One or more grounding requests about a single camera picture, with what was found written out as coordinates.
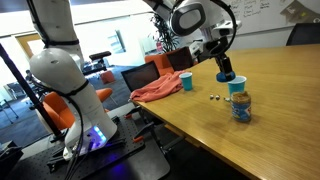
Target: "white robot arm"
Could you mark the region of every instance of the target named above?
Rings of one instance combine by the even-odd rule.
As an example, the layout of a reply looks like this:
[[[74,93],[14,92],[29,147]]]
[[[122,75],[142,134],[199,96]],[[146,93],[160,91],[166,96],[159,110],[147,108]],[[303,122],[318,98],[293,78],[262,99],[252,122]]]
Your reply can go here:
[[[104,112],[95,90],[81,72],[83,57],[73,28],[69,1],[27,2],[35,29],[45,43],[45,49],[31,58],[30,70],[39,80],[67,97],[65,101],[76,117],[65,138],[64,158],[69,160],[72,157],[72,149],[79,145],[79,137],[83,138],[83,146],[80,146],[83,147],[82,152],[86,151],[89,144],[93,146],[92,150],[104,147],[116,133],[117,126]],[[234,17],[232,22],[223,20],[220,7],[226,9],[227,5],[222,1],[213,3],[209,0],[144,2],[168,20],[172,30],[180,36],[188,35],[200,28],[206,41],[205,48],[210,53],[208,57],[217,59],[222,78],[219,79],[217,76],[218,80],[228,81],[235,77],[230,60],[224,54],[232,43],[237,27]],[[233,34],[233,38],[228,44],[226,35],[230,33]]]

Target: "ceiling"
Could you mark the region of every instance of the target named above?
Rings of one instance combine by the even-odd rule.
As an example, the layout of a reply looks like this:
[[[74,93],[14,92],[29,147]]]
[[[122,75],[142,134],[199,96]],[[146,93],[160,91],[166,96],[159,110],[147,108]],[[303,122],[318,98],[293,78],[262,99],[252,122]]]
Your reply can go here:
[[[101,2],[112,2],[122,0],[70,0],[71,5],[94,4]],[[28,10],[27,0],[1,0],[0,13]]]

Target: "bottle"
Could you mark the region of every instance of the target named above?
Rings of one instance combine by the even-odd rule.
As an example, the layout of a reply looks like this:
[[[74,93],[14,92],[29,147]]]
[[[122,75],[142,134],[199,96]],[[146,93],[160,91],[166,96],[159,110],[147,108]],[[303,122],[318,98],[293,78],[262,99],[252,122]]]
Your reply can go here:
[[[247,91],[231,94],[232,116],[239,122],[251,120],[251,96]]]

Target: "whiteboard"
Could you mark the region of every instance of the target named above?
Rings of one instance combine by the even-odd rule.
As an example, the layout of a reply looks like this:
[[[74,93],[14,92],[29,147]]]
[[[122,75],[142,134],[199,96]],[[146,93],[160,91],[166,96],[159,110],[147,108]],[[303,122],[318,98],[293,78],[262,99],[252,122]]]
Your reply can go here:
[[[242,27],[237,34],[245,34],[270,29],[294,26],[298,22],[313,21],[320,22],[320,1],[319,0],[223,0],[231,5],[231,9],[237,20],[242,22]],[[300,13],[307,18],[292,20],[293,16]],[[225,19],[230,19],[229,15],[223,13]]]

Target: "pink cloth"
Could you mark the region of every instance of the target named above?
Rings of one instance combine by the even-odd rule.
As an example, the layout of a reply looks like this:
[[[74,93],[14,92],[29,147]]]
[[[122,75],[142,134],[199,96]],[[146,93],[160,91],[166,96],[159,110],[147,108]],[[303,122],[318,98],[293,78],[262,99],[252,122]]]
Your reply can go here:
[[[130,98],[135,101],[150,102],[175,93],[182,89],[182,82],[179,75],[184,72],[185,71],[176,71],[173,74],[167,73],[143,88],[134,90]]]

